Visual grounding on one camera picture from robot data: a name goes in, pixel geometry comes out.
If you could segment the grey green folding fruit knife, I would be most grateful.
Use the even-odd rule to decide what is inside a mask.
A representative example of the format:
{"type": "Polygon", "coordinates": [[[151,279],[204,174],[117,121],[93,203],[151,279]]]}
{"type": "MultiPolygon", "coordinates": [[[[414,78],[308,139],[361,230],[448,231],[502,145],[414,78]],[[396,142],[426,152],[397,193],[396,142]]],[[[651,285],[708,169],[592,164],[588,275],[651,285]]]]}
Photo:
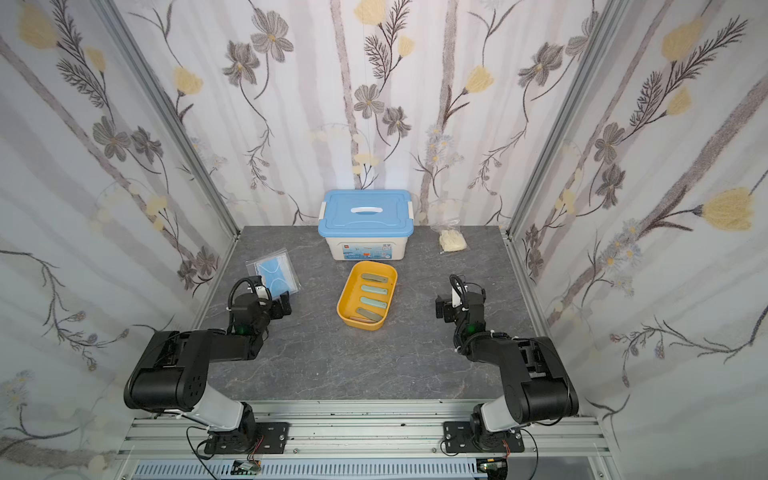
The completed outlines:
{"type": "Polygon", "coordinates": [[[359,307],[356,309],[355,313],[355,319],[360,322],[378,323],[383,320],[382,315],[365,308],[359,307]]]}

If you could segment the yellow plastic storage tray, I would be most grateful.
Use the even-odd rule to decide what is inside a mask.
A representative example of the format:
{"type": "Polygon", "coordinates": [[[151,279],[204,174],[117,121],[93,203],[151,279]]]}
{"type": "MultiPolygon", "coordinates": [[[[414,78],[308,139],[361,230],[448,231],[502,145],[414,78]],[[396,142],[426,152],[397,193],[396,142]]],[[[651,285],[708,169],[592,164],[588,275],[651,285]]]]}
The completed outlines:
{"type": "Polygon", "coordinates": [[[374,261],[361,261],[356,263],[348,276],[344,289],[337,303],[336,310],[337,310],[338,316],[346,324],[345,319],[350,319],[352,317],[355,317],[356,309],[361,307],[382,315],[383,316],[382,326],[383,326],[387,318],[387,315],[390,311],[390,308],[392,306],[397,280],[398,280],[398,273],[396,269],[389,264],[374,262],[374,261]],[[370,274],[385,276],[389,279],[389,282],[387,284],[383,284],[383,283],[365,281],[361,278],[361,275],[363,273],[370,273],[370,274]],[[364,293],[361,291],[362,285],[386,288],[389,290],[389,295],[379,296],[379,295],[364,293]],[[360,302],[361,297],[368,297],[376,300],[385,301],[388,303],[388,308],[386,310],[382,310],[382,309],[374,308],[371,306],[363,305],[360,302]]]}

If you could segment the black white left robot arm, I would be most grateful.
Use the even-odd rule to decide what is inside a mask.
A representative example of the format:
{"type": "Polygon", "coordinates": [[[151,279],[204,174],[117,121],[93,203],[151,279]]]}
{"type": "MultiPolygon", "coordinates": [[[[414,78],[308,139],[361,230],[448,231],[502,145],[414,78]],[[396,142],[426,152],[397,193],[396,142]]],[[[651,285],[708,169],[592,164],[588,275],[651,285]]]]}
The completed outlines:
{"type": "Polygon", "coordinates": [[[224,329],[153,334],[124,388],[132,410],[173,414],[206,432],[195,448],[200,459],[224,454],[282,454],[290,425],[259,422],[253,408],[208,383],[213,363],[251,361],[268,337],[271,321],[292,313],[290,289],[266,286],[260,276],[237,280],[229,292],[224,329]]]}

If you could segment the olive green folding fruit knife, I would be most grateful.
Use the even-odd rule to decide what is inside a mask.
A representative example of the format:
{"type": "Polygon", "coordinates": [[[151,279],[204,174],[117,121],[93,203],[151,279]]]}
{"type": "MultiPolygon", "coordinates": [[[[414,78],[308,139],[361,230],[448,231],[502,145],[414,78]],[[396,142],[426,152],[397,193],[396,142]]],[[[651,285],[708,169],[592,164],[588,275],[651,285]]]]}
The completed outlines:
{"type": "Polygon", "coordinates": [[[370,273],[363,273],[361,275],[361,278],[369,282],[376,282],[376,283],[383,283],[383,284],[387,284],[389,282],[389,279],[385,276],[370,274],[370,273]]]}

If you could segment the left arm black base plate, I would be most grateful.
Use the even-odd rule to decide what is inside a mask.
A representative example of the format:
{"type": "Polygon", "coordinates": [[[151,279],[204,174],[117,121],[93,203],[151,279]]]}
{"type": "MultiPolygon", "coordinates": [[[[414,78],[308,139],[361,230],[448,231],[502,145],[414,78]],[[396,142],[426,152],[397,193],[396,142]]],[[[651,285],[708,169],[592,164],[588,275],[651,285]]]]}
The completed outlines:
{"type": "Polygon", "coordinates": [[[283,454],[289,439],[288,422],[258,422],[238,430],[211,432],[204,444],[206,455],[283,454]]]}

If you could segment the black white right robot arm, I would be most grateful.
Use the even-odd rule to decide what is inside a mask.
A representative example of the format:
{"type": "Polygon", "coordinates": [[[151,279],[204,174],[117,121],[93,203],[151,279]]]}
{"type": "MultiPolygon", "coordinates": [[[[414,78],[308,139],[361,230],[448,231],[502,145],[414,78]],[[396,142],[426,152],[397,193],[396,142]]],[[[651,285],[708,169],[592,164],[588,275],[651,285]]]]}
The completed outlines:
{"type": "Polygon", "coordinates": [[[436,317],[454,326],[456,353],[498,369],[502,395],[476,405],[467,421],[445,422],[440,448],[447,455],[522,453],[527,426],[554,426],[578,414],[575,387],[551,339],[488,328],[485,289],[456,274],[449,282],[451,297],[435,299],[436,317]]]}

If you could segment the teal folding fruit knife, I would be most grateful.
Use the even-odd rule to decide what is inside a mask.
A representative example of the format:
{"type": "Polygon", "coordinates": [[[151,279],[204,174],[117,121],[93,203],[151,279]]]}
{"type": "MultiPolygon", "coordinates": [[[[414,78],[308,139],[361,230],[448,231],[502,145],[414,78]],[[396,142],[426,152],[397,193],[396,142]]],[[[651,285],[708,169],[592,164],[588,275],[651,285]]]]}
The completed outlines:
{"type": "Polygon", "coordinates": [[[360,302],[363,305],[371,306],[371,307],[382,309],[382,310],[386,310],[388,308],[387,302],[368,298],[368,297],[361,297],[360,302]]]}
{"type": "Polygon", "coordinates": [[[389,290],[386,288],[376,287],[376,286],[369,286],[369,285],[362,285],[361,291],[367,294],[373,294],[373,295],[379,295],[379,296],[388,296],[389,290]]]}

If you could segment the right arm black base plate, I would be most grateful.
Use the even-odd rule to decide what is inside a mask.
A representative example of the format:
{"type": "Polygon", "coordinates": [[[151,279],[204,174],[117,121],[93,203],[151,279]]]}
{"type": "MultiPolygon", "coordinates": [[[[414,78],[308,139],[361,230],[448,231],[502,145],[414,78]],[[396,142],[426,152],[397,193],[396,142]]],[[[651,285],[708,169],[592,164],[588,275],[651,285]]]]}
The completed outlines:
{"type": "Polygon", "coordinates": [[[523,453],[519,429],[489,432],[476,421],[447,421],[442,424],[441,447],[446,454],[523,453]]]}

